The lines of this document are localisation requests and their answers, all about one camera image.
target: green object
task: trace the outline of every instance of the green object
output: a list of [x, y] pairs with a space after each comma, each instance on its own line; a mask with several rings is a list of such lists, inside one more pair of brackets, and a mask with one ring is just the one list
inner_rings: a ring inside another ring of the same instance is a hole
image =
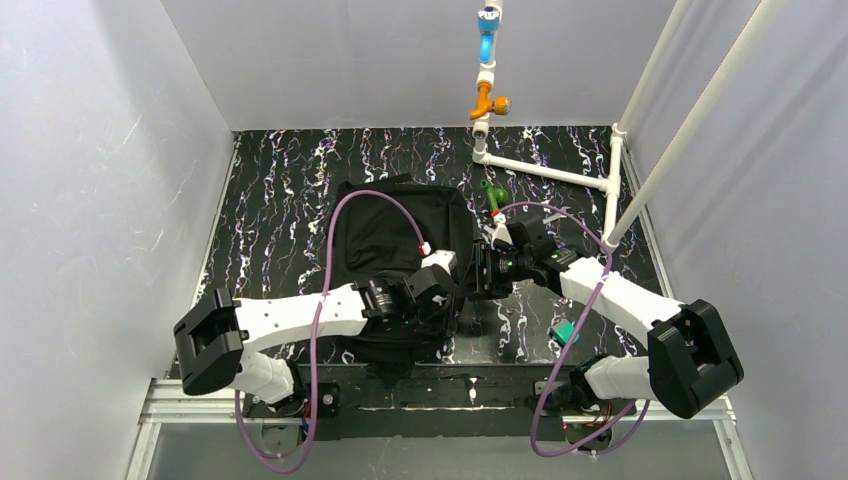
[[480, 182], [480, 186], [486, 189], [486, 198], [489, 200], [489, 208], [493, 214], [500, 209], [500, 205], [509, 200], [509, 192], [503, 188], [495, 188], [486, 180]]
[[[551, 335], [553, 335], [557, 343], [563, 347], [566, 343], [568, 343], [568, 339], [571, 337], [572, 332], [574, 332], [574, 325], [572, 325], [568, 320], [563, 320], [551, 327]], [[574, 337], [574, 343], [577, 343], [577, 340], [580, 340], [580, 335]]]

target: black fabric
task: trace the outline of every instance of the black fabric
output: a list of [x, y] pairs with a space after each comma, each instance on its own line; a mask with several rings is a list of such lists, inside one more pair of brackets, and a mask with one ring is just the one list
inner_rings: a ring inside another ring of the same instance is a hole
[[[453, 276], [458, 281], [468, 269], [475, 236], [466, 200], [456, 188], [404, 183], [409, 180], [407, 174], [363, 185], [345, 182], [339, 186], [336, 205], [356, 190], [390, 195], [409, 210], [433, 250], [456, 252]], [[394, 280], [421, 266], [418, 241], [409, 221], [394, 205], [373, 196], [357, 197], [345, 205], [336, 222], [333, 249], [332, 288], [372, 277]], [[461, 309], [462, 302], [450, 298], [444, 308], [419, 319], [443, 324], [443, 332], [437, 336], [417, 332], [415, 322], [398, 320], [369, 325], [359, 336], [341, 337], [339, 343], [366, 362], [428, 360], [454, 333]]]

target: orange valve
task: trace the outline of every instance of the orange valve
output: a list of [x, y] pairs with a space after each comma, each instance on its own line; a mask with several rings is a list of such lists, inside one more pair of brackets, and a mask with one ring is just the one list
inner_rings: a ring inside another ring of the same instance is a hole
[[495, 112], [495, 115], [506, 115], [509, 113], [509, 98], [496, 97], [494, 100], [491, 100], [489, 99], [491, 92], [491, 83], [480, 82], [477, 85], [477, 108], [471, 111], [469, 115], [471, 120], [477, 120], [489, 112]]

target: wire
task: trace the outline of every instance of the wire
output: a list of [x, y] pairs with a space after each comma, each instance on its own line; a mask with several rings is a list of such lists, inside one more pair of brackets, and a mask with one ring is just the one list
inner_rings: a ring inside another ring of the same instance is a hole
[[[591, 433], [590, 435], [586, 436], [582, 440], [580, 440], [580, 441], [578, 441], [574, 444], [571, 444], [568, 447], [561, 448], [559, 450], [548, 450], [548, 451], [542, 450], [541, 448], [539, 448], [539, 445], [537, 444], [536, 437], [537, 437], [537, 434], [538, 434], [538, 431], [539, 431], [539, 419], [541, 418], [542, 411], [544, 410], [545, 400], [547, 400], [548, 396], [551, 394], [551, 391], [553, 390], [554, 381], [556, 381], [557, 375], [559, 375], [559, 371], [562, 369], [562, 365], [565, 363], [565, 357], [568, 355], [568, 352], [571, 350], [571, 346], [574, 344], [574, 339], [577, 338], [577, 334], [580, 332], [580, 329], [583, 328], [583, 324], [586, 322], [586, 318], [589, 316], [589, 312], [592, 311], [592, 306], [595, 304], [595, 301], [598, 300], [598, 296], [600, 296], [600, 294], [601, 294], [601, 288], [603, 288], [603, 286], [604, 286], [604, 281], [607, 278], [607, 275], [609, 275], [610, 271], [612, 271], [612, 250], [610, 250], [601, 241], [601, 239], [598, 238], [597, 235], [595, 235], [595, 232], [593, 232], [589, 227], [587, 227], [584, 222], [579, 220], [574, 215], [568, 213], [568, 211], [563, 210], [561, 208], [553, 207], [551, 205], [547, 205], [547, 204], [539, 203], [539, 202], [516, 202], [516, 203], [513, 203], [511, 205], [501, 207], [501, 212], [506, 212], [506, 211], [511, 210], [513, 208], [524, 207], [524, 206], [546, 208], [546, 209], [551, 210], [553, 212], [559, 213], [563, 217], [566, 217], [569, 220], [573, 221], [574, 223], [579, 225], [580, 228], [583, 229], [583, 231], [586, 233], [586, 235], [590, 239], [594, 240], [595, 243], [597, 243], [598, 246], [600, 246], [601, 251], [604, 253], [604, 255], [606, 257], [606, 262], [604, 263], [604, 271], [601, 274], [601, 280], [598, 281], [598, 284], [595, 285], [595, 289], [592, 290], [592, 294], [589, 296], [589, 300], [586, 302], [586, 305], [583, 308], [583, 311], [580, 313], [580, 317], [577, 319], [577, 323], [574, 325], [574, 331], [571, 332], [571, 336], [568, 337], [568, 341], [565, 343], [565, 346], [563, 346], [562, 349], [559, 352], [559, 358], [557, 358], [557, 361], [554, 364], [554, 367], [551, 370], [550, 375], [548, 375], [548, 381], [545, 383], [545, 389], [542, 391], [542, 395], [539, 397], [538, 403], [536, 403], [536, 410], [533, 412], [533, 423], [530, 424], [530, 447], [533, 449], [534, 452], [536, 452], [536, 455], [539, 455], [541, 457], [558, 457], [560, 455], [565, 455], [567, 453], [571, 453], [575, 450], [578, 450], [583, 445], [586, 445], [587, 443], [591, 442], [592, 440], [594, 440], [595, 438], [599, 437], [604, 432], [606, 432], [607, 430], [612, 428], [613, 425], [618, 423], [618, 421], [621, 420], [621, 418], [627, 412], [629, 412], [631, 408], [633, 408], [636, 405], [636, 401], [635, 400], [630, 401], [624, 407], [624, 409], [621, 410], [621, 412], [619, 412], [615, 417], [613, 417], [613, 419], [609, 423], [607, 423], [603, 427], [599, 428], [595, 432]], [[602, 450], [600, 452], [592, 452], [592, 453], [596, 453], [596, 454], [610, 453], [610, 452], [616, 450], [617, 448], [619, 448], [621, 445], [623, 445], [624, 442], [629, 440], [630, 437], [633, 436], [633, 434], [636, 432], [636, 429], [639, 428], [639, 425], [642, 424], [642, 420], [645, 418], [645, 414], [648, 412], [648, 406], [650, 405], [650, 403], [651, 403], [650, 401], [645, 401], [645, 407], [642, 409], [642, 413], [639, 415], [639, 418], [633, 424], [633, 427], [631, 427], [630, 431], [627, 433], [627, 435], [624, 436], [623, 439], [621, 439], [621, 441], [619, 441], [615, 445], [613, 445], [613, 446], [611, 446], [611, 447], [609, 447], [605, 450]]]
[[[333, 211], [333, 216], [330, 218], [330, 228], [327, 232], [327, 273], [324, 276], [324, 286], [321, 290], [321, 300], [318, 302], [318, 305], [315, 307], [315, 315], [312, 317], [312, 333], [309, 337], [309, 375], [312, 379], [310, 385], [310, 396], [311, 399], [318, 398], [318, 324], [321, 318], [321, 309], [324, 307], [324, 299], [327, 297], [327, 292], [330, 291], [330, 278], [333, 274], [333, 240], [336, 232], [336, 222], [339, 219], [339, 213], [341, 213], [342, 208], [351, 200], [356, 197], [368, 195], [373, 197], [380, 197], [395, 207], [397, 207], [401, 213], [409, 220], [409, 223], [412, 225], [412, 229], [415, 230], [415, 236], [418, 237], [418, 245], [424, 245], [424, 237], [421, 236], [421, 230], [418, 228], [418, 225], [415, 223], [415, 219], [412, 215], [407, 211], [403, 205], [400, 204], [394, 198], [386, 195], [382, 192], [376, 192], [374, 190], [357, 190], [355, 192], [349, 193], [344, 198], [339, 201], [339, 204], [336, 206], [336, 209]], [[309, 454], [312, 451], [312, 445], [315, 441], [315, 431], [318, 430], [318, 409], [310, 408], [309, 410], [309, 430], [306, 433], [306, 440], [303, 443], [295, 447], [288, 452], [272, 454], [268, 452], [261, 451], [250, 438], [250, 434], [247, 431], [247, 426], [244, 424], [244, 417], [241, 413], [241, 392], [236, 390], [235, 394], [235, 417], [236, 417], [236, 425], [238, 426], [238, 430], [241, 433], [241, 437], [244, 439], [244, 442], [247, 444], [247, 447], [253, 453], [253, 456], [259, 460], [262, 465], [265, 465], [269, 470], [276, 473], [282, 474], [290, 474], [298, 471], [300, 467], [306, 462], [306, 459], [309, 458]], [[278, 466], [276, 463], [271, 462], [269, 459], [278, 459], [284, 458], [297, 450], [303, 450], [300, 455], [300, 458], [297, 459], [297, 462], [294, 463], [290, 468], [284, 468]]]

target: green spray nozzle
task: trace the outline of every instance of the green spray nozzle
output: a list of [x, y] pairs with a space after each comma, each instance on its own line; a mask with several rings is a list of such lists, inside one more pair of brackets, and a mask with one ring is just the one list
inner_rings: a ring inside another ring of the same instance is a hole
[[509, 193], [503, 188], [495, 188], [487, 180], [480, 182], [480, 186], [486, 190], [489, 209], [492, 211], [492, 215], [494, 215], [500, 208], [500, 205], [503, 205], [509, 199]]

